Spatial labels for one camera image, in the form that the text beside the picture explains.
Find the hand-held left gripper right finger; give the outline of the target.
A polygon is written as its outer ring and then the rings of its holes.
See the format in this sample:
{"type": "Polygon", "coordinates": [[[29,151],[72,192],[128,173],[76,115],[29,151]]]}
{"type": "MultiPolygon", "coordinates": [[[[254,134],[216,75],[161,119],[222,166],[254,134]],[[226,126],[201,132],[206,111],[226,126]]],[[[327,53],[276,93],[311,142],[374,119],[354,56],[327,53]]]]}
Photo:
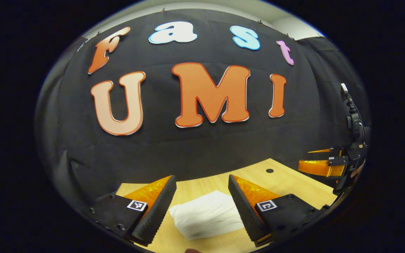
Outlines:
{"type": "Polygon", "coordinates": [[[315,208],[294,194],[279,196],[235,175],[229,175],[228,189],[256,247],[295,237],[330,208],[315,208]]]}

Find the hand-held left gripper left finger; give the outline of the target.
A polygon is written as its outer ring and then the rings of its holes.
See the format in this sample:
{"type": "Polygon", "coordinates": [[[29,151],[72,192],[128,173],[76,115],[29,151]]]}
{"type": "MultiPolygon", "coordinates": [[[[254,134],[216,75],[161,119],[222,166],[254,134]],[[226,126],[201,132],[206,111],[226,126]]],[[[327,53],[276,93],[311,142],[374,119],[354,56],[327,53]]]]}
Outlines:
{"type": "Polygon", "coordinates": [[[111,234],[148,246],[173,200],[176,176],[170,175],[130,194],[110,194],[82,209],[82,213],[111,234]]]}

